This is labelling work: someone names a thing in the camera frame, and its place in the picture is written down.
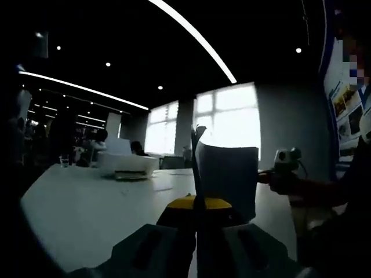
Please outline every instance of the window frame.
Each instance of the window frame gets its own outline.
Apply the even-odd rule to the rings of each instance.
[[[170,106],[173,105],[173,104],[177,104],[177,112],[176,112],[176,117],[175,118],[171,118],[169,119],[169,110],[170,110]],[[162,108],[165,108],[166,109],[166,114],[165,114],[165,119],[164,120],[157,120],[157,121],[154,121],[154,122],[151,122],[151,112],[153,110],[157,110],[157,109],[162,109]],[[177,122],[177,118],[178,118],[178,112],[179,112],[179,101],[173,101],[171,103],[168,103],[168,104],[165,104],[165,105],[162,105],[160,107],[156,107],[154,109],[151,110],[151,112],[148,114],[148,121],[147,121],[147,127],[146,127],[146,138],[144,140],[144,151],[146,153],[153,153],[154,155],[174,155],[175,154],[175,140],[176,140],[176,122]],[[175,123],[175,133],[174,133],[174,146],[173,146],[173,153],[167,153],[167,152],[153,152],[153,151],[147,151],[146,150],[146,145],[147,145],[147,135],[148,135],[148,128],[152,125],[156,125],[156,124],[159,124],[159,123],[165,123],[165,129],[167,129],[167,125],[169,123]]]
[[[239,107],[239,108],[231,108],[231,109],[217,109],[216,108],[216,96],[218,93],[220,92],[225,92],[227,90],[232,90],[232,89],[237,89],[237,88],[244,88],[244,87],[248,87],[248,86],[253,86],[254,87],[254,90],[255,90],[255,95],[256,95],[256,102],[253,104],[253,105],[247,105],[247,106],[244,106],[244,107]],[[198,101],[198,97],[199,96],[203,96],[204,94],[211,94],[212,95],[212,110],[211,111],[208,111],[208,112],[197,112],[197,101]],[[259,104],[258,104],[258,100],[257,100],[257,93],[256,93],[256,88],[255,88],[255,85],[254,83],[245,83],[245,84],[242,84],[242,85],[234,85],[234,86],[229,86],[229,87],[224,87],[222,89],[216,89],[216,90],[212,90],[212,91],[208,91],[208,92],[204,92],[204,93],[201,93],[201,94],[198,94],[196,96],[196,99],[194,100],[194,112],[193,112],[193,127],[196,128],[196,123],[197,123],[197,119],[200,118],[200,117],[203,117],[203,116],[211,116],[211,124],[212,124],[212,128],[211,128],[211,131],[210,133],[212,134],[213,133],[213,129],[214,129],[214,126],[215,126],[215,116],[219,113],[223,113],[223,112],[230,112],[230,111],[238,111],[238,110],[246,110],[246,109],[256,109],[258,111],[258,115],[259,115],[259,136],[260,136],[260,145],[258,147],[259,149],[259,161],[261,159],[261,126],[260,126],[260,114],[259,114]]]

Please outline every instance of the bright window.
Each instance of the bright window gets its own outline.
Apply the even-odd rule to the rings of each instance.
[[[174,154],[178,102],[155,108],[148,117],[144,151]]]
[[[195,125],[208,128],[219,147],[258,147],[260,120],[252,83],[207,92],[197,96]]]

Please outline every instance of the paper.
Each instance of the paper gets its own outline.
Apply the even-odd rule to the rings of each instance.
[[[229,202],[250,221],[255,217],[258,148],[220,148],[202,141],[195,156],[203,193]]]
[[[131,155],[130,141],[122,138],[115,138],[108,136],[106,139],[106,146],[108,153],[115,153],[117,155]]]

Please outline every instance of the table surface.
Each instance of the table surface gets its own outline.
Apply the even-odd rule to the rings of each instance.
[[[26,219],[49,255],[69,272],[109,259],[114,245],[144,224],[155,224],[171,201],[195,194],[191,169],[157,170],[152,179],[107,180],[98,169],[56,164],[21,200]],[[289,199],[258,184],[252,221],[282,242],[296,260]],[[195,262],[190,270],[195,273]]]

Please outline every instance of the ceiling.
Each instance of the ceiling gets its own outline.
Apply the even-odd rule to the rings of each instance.
[[[301,0],[166,2],[203,35],[238,83],[304,82],[317,78],[324,32],[322,0],[304,1],[309,46]],[[231,84],[192,35],[146,0],[72,6],[61,2],[24,6],[17,13],[26,23],[27,32],[49,32],[49,58],[25,61],[23,66],[29,72],[149,109]],[[302,48],[300,54],[295,51],[297,47]],[[56,104],[76,103],[71,97],[64,98],[66,94],[132,115],[145,112],[32,76],[22,76],[21,83],[39,102],[49,99]],[[90,109],[89,102],[74,105],[84,111]],[[91,106],[99,110],[97,114],[108,112]]]

